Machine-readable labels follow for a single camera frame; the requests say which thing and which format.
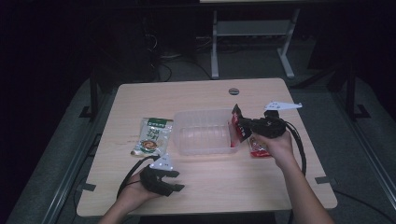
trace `gray floor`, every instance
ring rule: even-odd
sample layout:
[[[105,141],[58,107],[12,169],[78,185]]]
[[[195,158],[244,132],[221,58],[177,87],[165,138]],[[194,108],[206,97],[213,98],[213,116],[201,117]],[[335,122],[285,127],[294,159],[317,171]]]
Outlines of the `gray floor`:
[[[293,40],[288,56],[296,75],[295,79],[285,77],[277,58],[276,42],[264,42],[257,48],[242,47],[235,53],[221,53],[220,79],[281,77],[289,86],[299,83],[317,72],[306,69],[314,44],[313,40]],[[175,58],[165,63],[172,69],[169,81],[208,79],[209,52],[198,53],[196,63],[189,63],[190,61],[191,59]],[[168,68],[162,66],[160,75],[161,80],[167,79]],[[389,178],[396,180],[394,160],[396,123],[375,99],[370,87],[358,79],[356,103],[364,105],[371,118],[359,119],[351,125],[345,116],[343,105],[339,103],[340,99],[344,98],[345,92],[341,91],[339,94],[328,92],[325,88],[328,79],[325,77],[304,90],[290,90],[290,93],[296,103],[304,105],[299,113],[327,176],[334,180],[332,187],[334,190],[365,201],[396,220],[395,207],[390,202],[384,185],[375,174],[375,169],[353,129],[357,125],[365,133],[369,145],[374,148],[375,154],[388,171]],[[78,117],[82,108],[90,103],[89,93],[87,81],[76,93],[65,112],[8,223],[96,223],[98,221],[99,217],[76,215],[76,204],[80,195],[78,186],[88,175],[93,156],[86,157],[86,155],[90,152],[95,136],[105,128],[106,118],[117,90],[100,94],[100,114],[94,122]],[[80,163],[71,163],[76,157],[80,158],[82,164],[80,169],[78,169]],[[72,176],[71,180],[67,181],[68,174],[78,175]],[[53,202],[58,202],[59,195],[65,196],[66,200],[60,200],[59,206],[51,205]],[[361,202],[339,193],[336,193],[336,197],[338,205],[330,211],[336,223],[391,223]],[[59,216],[48,213],[53,207],[58,208],[55,209],[55,214]],[[287,223],[288,217],[289,211],[276,212],[276,220],[280,224]],[[131,217],[126,223],[137,221],[138,217]]]

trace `table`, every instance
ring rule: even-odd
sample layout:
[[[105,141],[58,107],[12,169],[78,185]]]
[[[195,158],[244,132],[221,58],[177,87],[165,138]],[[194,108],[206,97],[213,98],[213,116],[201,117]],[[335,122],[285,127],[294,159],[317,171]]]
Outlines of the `table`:
[[[238,95],[229,94],[237,88]],[[172,83],[125,84],[120,86],[97,149],[87,183],[78,204],[82,217],[102,216],[116,200],[117,190],[138,158],[130,153],[139,139],[142,118],[172,119],[178,111],[233,108],[238,104],[248,118],[262,117],[263,107],[272,100],[292,102],[280,78],[210,80]],[[296,109],[280,111],[302,137],[307,159],[306,178],[326,208],[337,205],[318,156]],[[294,144],[297,161],[301,158]],[[276,211],[290,209],[283,175],[273,159],[252,159],[245,141],[234,154],[181,156],[172,139],[167,152],[180,172],[169,183],[186,187],[169,197],[151,200],[134,215],[209,214]]]

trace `dark background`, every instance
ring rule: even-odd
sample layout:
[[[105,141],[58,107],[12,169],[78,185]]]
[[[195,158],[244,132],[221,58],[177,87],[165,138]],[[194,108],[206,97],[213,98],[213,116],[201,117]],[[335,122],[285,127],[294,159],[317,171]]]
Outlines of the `dark background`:
[[[157,11],[146,24],[144,11],[84,9],[95,5],[93,1],[0,3],[2,223],[93,68],[102,91],[124,82],[148,82],[155,78],[150,64],[157,60],[145,50],[150,44],[145,34],[151,29],[163,46],[186,54],[193,54],[195,35],[211,34],[210,11]],[[327,68],[353,52],[358,76],[396,118],[395,3],[318,8],[302,10],[294,36],[317,39],[310,66]]]

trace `plastic bin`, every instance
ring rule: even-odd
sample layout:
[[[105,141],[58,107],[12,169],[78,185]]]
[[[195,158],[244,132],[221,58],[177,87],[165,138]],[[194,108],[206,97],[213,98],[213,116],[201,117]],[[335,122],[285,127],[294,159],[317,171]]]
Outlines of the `plastic bin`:
[[[183,111],[175,114],[173,139],[181,155],[235,153],[231,109]]]

